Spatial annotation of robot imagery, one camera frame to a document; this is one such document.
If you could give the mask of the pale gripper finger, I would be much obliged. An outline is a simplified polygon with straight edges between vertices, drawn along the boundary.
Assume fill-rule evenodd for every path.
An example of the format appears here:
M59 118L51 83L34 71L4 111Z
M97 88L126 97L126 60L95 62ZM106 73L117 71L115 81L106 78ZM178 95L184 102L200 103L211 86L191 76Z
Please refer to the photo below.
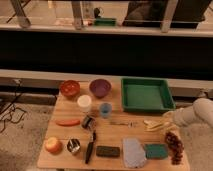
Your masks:
M174 131L177 129L178 129L178 126L176 126L175 124L170 124L167 127L165 127L165 131Z
M174 114L174 111L168 111L168 112L164 113L162 116L164 118L171 118L173 116L173 114Z

